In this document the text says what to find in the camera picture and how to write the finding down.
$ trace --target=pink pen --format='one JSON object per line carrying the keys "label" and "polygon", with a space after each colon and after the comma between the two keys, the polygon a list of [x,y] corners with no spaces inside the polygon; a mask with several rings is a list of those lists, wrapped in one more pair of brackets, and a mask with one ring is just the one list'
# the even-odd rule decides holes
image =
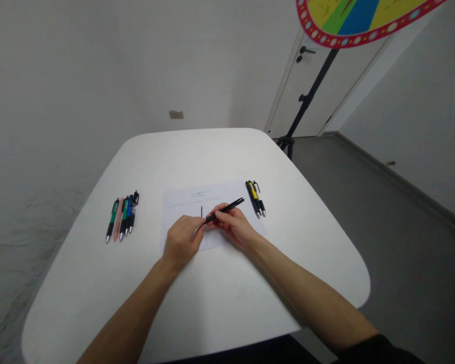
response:
{"label": "pink pen", "polygon": [[118,240],[118,234],[120,232],[121,215],[122,215],[120,211],[121,211],[121,207],[123,206],[123,201],[125,201],[124,197],[120,200],[120,203],[118,205],[118,212],[116,213],[115,232],[113,235],[113,241]]}

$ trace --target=pen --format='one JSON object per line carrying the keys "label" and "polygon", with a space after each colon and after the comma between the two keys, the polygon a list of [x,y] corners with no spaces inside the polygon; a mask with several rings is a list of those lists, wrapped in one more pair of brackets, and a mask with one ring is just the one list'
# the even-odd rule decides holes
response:
{"label": "pen", "polygon": [[128,197],[128,210],[126,211],[125,235],[128,235],[129,229],[130,229],[130,224],[131,224],[131,204],[132,203],[133,203],[133,195],[130,195],[130,197]]}
{"label": "pen", "polygon": [[110,240],[110,236],[113,233],[113,227],[115,226],[116,211],[118,210],[119,203],[120,199],[116,199],[115,203],[113,204],[113,209],[111,210],[111,220],[110,224],[108,225],[108,231],[106,232],[106,244]]}
{"label": "pen", "polygon": [[251,193],[253,194],[254,204],[256,205],[256,207],[257,207],[257,209],[259,211],[259,214],[261,216],[261,207],[259,207],[258,197],[256,196],[256,192],[254,191],[253,182],[248,181],[248,184],[249,184],[249,187],[251,189]]}
{"label": "pen", "polygon": [[[125,199],[122,198],[120,200],[120,203],[118,205],[118,209],[120,209],[120,206],[121,208],[123,208],[123,201]],[[118,233],[120,231],[120,224],[121,224],[121,210],[119,211],[119,213],[116,214],[116,223],[115,223],[115,234],[113,235],[113,241],[117,241],[118,240]]]}
{"label": "pen", "polygon": [[134,195],[133,195],[133,199],[131,200],[131,205],[133,206],[131,208],[131,217],[130,217],[130,234],[131,234],[131,231],[133,230],[133,224],[135,222],[135,214],[137,213],[137,205],[138,205],[138,201],[140,199],[140,195],[138,194],[137,191],[135,191]]}
{"label": "pen", "polygon": [[246,190],[248,191],[248,195],[249,195],[249,199],[251,200],[251,204],[253,205],[254,213],[256,214],[256,217],[259,218],[259,211],[256,208],[256,204],[253,199],[253,194],[251,193],[251,188],[248,185],[248,181],[246,181],[244,184],[246,186]]}
{"label": "pen", "polygon": [[[238,206],[240,203],[242,203],[244,200],[246,199],[246,197],[241,197],[241,198],[238,198],[235,202],[233,203],[230,203],[228,206],[226,206],[225,208],[223,208],[222,210],[220,210],[221,212],[227,212],[229,210],[231,210],[232,208],[235,208],[236,206]],[[206,219],[206,222],[205,223],[208,223],[210,221],[213,221],[214,219],[216,218],[216,214],[212,214],[210,215],[207,219]]]}
{"label": "pen", "polygon": [[126,212],[128,210],[128,199],[125,198],[123,202],[123,206],[121,207],[121,225],[120,225],[120,241],[123,241],[123,236],[125,235],[125,229],[126,229]]}
{"label": "pen", "polygon": [[[254,191],[258,193],[258,197],[259,197],[259,193],[261,192],[261,190],[259,189],[259,184],[258,182],[256,182],[255,180],[253,180],[253,186],[254,186]],[[263,201],[261,200],[258,200],[258,203],[259,203],[259,207],[261,207],[261,211],[263,213],[263,217],[266,217],[266,210],[264,209],[264,204],[263,204]]]}

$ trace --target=hand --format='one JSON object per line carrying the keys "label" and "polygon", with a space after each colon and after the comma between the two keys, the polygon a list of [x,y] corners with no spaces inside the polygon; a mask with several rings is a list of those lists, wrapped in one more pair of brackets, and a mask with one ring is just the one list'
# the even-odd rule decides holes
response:
{"label": "hand", "polygon": [[204,237],[205,225],[197,229],[193,238],[192,234],[205,221],[206,219],[202,217],[184,215],[168,230],[161,260],[176,273],[179,273],[199,250],[199,245]]}
{"label": "hand", "polygon": [[227,203],[221,203],[214,207],[207,216],[215,213],[216,218],[208,222],[207,225],[211,229],[221,229],[238,248],[246,250],[249,244],[261,238],[261,235],[253,229],[239,208],[235,207],[227,213],[220,212],[227,205]]}

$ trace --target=white wall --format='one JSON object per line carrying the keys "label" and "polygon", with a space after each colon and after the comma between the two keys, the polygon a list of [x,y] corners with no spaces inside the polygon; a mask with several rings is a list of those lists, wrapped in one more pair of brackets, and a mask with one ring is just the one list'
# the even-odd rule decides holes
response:
{"label": "white wall", "polygon": [[[300,27],[293,0],[101,4],[153,131],[264,129]],[[185,119],[169,119],[169,110]]]}
{"label": "white wall", "polygon": [[294,1],[0,0],[0,362],[121,144],[263,129],[298,28]]}
{"label": "white wall", "polygon": [[340,132],[455,213],[455,0],[448,1]]}
{"label": "white wall", "polygon": [[0,1],[0,362],[103,169],[149,131],[96,19],[79,0]]}

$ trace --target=colorful wheel segment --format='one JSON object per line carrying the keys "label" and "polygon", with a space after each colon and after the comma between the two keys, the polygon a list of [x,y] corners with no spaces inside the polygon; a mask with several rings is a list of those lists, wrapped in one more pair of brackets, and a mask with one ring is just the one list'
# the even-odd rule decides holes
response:
{"label": "colorful wheel segment", "polygon": [[384,38],[446,0],[295,0],[305,33],[329,48],[350,48]]}

